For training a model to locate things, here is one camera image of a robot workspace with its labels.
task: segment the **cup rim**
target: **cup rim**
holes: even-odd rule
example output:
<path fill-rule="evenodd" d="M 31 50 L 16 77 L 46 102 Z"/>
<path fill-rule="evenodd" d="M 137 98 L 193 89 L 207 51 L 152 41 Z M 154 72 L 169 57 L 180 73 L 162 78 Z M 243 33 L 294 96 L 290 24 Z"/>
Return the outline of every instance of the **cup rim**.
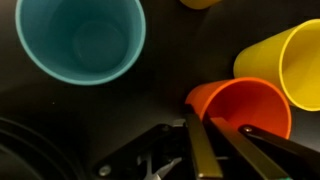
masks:
<path fill-rule="evenodd" d="M 137 50 L 135 51 L 134 55 L 132 56 L 131 60 L 125 64 L 125 66 L 123 68 L 121 68 L 119 71 L 114 72 L 112 75 L 108 76 L 108 77 L 104 77 L 104 78 L 99 78 L 96 80 L 75 80 L 72 78 L 68 78 L 65 76 L 62 76 L 54 71 L 52 71 L 50 68 L 48 68 L 47 66 L 45 66 L 43 63 L 41 63 L 38 58 L 35 56 L 35 54 L 30 50 L 26 40 L 25 40 L 25 36 L 24 33 L 22 31 L 22 27 L 21 27 L 21 8 L 22 8 L 22 3 L 24 2 L 24 0 L 18 0 L 17 1 L 17 5 L 16 5 L 16 12 L 15 12 L 15 24 L 16 24 L 16 29 L 17 29 L 17 33 L 18 33 L 18 37 L 20 39 L 20 42 L 24 48 L 24 50 L 26 51 L 26 53 L 28 54 L 28 56 L 31 58 L 31 60 L 43 71 L 45 71 L 47 74 L 49 74 L 50 76 L 66 82 L 66 83 L 70 83 L 70 84 L 75 84 L 75 85 L 84 85 L 84 86 L 89 86 L 89 85 L 99 85 L 99 84 L 103 84 L 103 83 L 107 83 L 110 82 L 118 77 L 120 77 L 121 75 L 123 75 L 125 72 L 127 72 L 132 66 L 133 64 L 137 61 L 138 57 L 140 56 L 140 53 L 142 51 L 144 42 L 145 42 L 145 36 L 146 36 L 146 19 L 145 19 L 145 14 L 142 8 L 141 3 L 139 2 L 139 0 L 134 0 L 136 3 L 136 6 L 138 8 L 138 13 L 139 13 L 139 18 L 140 18 L 140 22 L 141 22 L 141 31 L 140 31 L 140 39 L 139 39 L 139 44 L 137 46 Z"/>
<path fill-rule="evenodd" d="M 307 110 L 307 111 L 319 111 L 320 110 L 320 106 L 319 107 L 308 107 L 305 104 L 301 104 L 298 101 L 296 101 L 289 93 L 286 84 L 284 82 L 284 78 L 283 78 L 283 60 L 284 60 L 284 54 L 286 53 L 287 47 L 290 43 L 290 41 L 292 40 L 292 38 L 297 34 L 297 32 L 299 32 L 302 28 L 310 25 L 310 24 L 315 24 L 315 23 L 320 23 L 320 19 L 312 19 L 309 21 L 306 21 L 298 26 L 296 26 L 289 34 L 289 36 L 286 38 L 285 43 L 281 49 L 281 53 L 280 53 L 280 61 L 279 61 L 279 79 L 280 79 L 280 83 L 281 83 L 281 87 L 284 91 L 284 93 L 286 94 L 287 98 L 290 100 L 290 102 L 292 102 L 292 104 L 294 104 L 295 106 L 297 106 L 298 108 Z"/>
<path fill-rule="evenodd" d="M 207 108 L 209 107 L 210 103 L 212 102 L 212 100 L 214 99 L 215 96 L 217 96 L 221 91 L 223 91 L 225 88 L 229 87 L 230 85 L 237 84 L 237 83 L 242 83 L 242 82 L 255 82 L 255 83 L 259 83 L 261 85 L 265 85 L 265 86 L 271 88 L 273 91 L 275 91 L 279 95 L 282 103 L 285 106 L 287 117 L 288 117 L 288 125 L 287 125 L 287 129 L 286 129 L 287 132 L 286 132 L 285 138 L 289 139 L 290 133 L 291 133 L 291 127 L 292 127 L 292 116 L 291 116 L 289 103 L 288 103 L 285 95 L 275 85 L 273 85 L 272 83 L 270 83 L 270 82 L 268 82 L 268 81 L 266 81 L 264 79 L 260 79 L 260 78 L 241 77 L 241 78 L 226 80 L 225 83 L 223 83 L 219 87 L 217 87 L 210 94 L 210 96 L 207 98 L 207 101 L 203 105 L 203 108 L 201 109 L 201 112 L 198 114 L 200 119 L 203 119 Z"/>

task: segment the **black surface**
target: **black surface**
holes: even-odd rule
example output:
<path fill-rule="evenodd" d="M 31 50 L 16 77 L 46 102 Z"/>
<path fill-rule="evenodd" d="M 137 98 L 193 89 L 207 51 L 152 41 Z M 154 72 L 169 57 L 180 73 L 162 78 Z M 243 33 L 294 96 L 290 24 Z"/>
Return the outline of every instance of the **black surface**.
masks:
<path fill-rule="evenodd" d="M 28 58 L 15 3 L 0 0 L 0 113 L 54 132 L 90 168 L 154 125 L 181 118 L 187 93 L 232 78 L 245 47 L 320 17 L 317 0 L 223 0 L 203 11 L 178 0 L 142 0 L 147 38 L 137 63 L 113 82 L 81 87 L 49 77 Z M 291 139 L 320 151 L 320 114 L 292 113 Z"/>

